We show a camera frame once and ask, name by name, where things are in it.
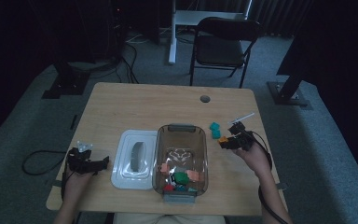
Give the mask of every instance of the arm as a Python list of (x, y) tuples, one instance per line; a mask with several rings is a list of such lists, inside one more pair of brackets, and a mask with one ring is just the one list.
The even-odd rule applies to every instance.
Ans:
[(67, 177), (65, 185), (65, 194), (58, 215), (54, 219), (54, 224), (72, 223), (75, 218), (77, 203), (90, 182), (92, 173), (80, 175), (69, 171), (66, 176), (69, 177)]
[[(254, 143), (249, 151), (235, 149), (233, 152), (241, 157), (249, 168), (255, 171), (264, 199), (271, 210), (287, 223), (293, 223), (276, 188), (264, 149)], [(279, 223), (264, 207), (262, 207), (262, 216), (264, 223)]]

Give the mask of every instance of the red toy block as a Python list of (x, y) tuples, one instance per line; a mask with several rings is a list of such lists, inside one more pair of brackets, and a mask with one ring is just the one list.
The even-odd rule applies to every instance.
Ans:
[(165, 190), (165, 191), (173, 191), (173, 189), (174, 189), (174, 186), (166, 185), (163, 190)]

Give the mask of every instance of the person's lap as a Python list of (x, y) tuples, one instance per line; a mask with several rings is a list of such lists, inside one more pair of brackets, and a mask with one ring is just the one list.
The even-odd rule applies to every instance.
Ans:
[(225, 224), (222, 216), (115, 213), (114, 224)]

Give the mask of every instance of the desk leg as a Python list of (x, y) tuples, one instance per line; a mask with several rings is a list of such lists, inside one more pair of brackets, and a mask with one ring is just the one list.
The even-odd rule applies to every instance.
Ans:
[(171, 35), (171, 47), (170, 47), (170, 59), (169, 64), (175, 64), (176, 61), (176, 1), (172, 0), (172, 35)]

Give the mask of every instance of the gray carpet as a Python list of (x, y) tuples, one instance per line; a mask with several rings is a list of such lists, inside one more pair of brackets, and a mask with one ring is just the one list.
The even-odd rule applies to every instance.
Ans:
[[(181, 37), (191, 39), (191, 35)], [(161, 39), (160, 45), (134, 41), (141, 42), (131, 43), (137, 50), (133, 72), (140, 83), (188, 85), (190, 44), (178, 42), (176, 64), (169, 65), (169, 39)], [(269, 94), (266, 82), (287, 79), (275, 75), (291, 41), (261, 37), (254, 46), (244, 82), (244, 88), (255, 92), (278, 174), (289, 186), (284, 195), (290, 215), (295, 223), (358, 223), (358, 166), (316, 88), (305, 82), (299, 88), (313, 110), (275, 105)], [(129, 63), (134, 55), (132, 48), (125, 48)], [(74, 66), (87, 69), (103, 63)], [(41, 99), (57, 75), (52, 66), (34, 80), (0, 128), (0, 223), (52, 222), (56, 212), (49, 211), (45, 203), (58, 168), (45, 175), (26, 175), (21, 170), (23, 160), (36, 150), (66, 151), (76, 129), (71, 129), (74, 116), (78, 122), (93, 85), (100, 81), (128, 82), (128, 71), (121, 63), (117, 70), (92, 73), (83, 95), (56, 100)], [(222, 73), (197, 70), (194, 85), (238, 87), (240, 72), (232, 78)], [(61, 157), (38, 155), (27, 163), (27, 169), (43, 171)], [(103, 223), (105, 215), (84, 213), (79, 223)], [(261, 223), (260, 217), (229, 219), (232, 224)]]

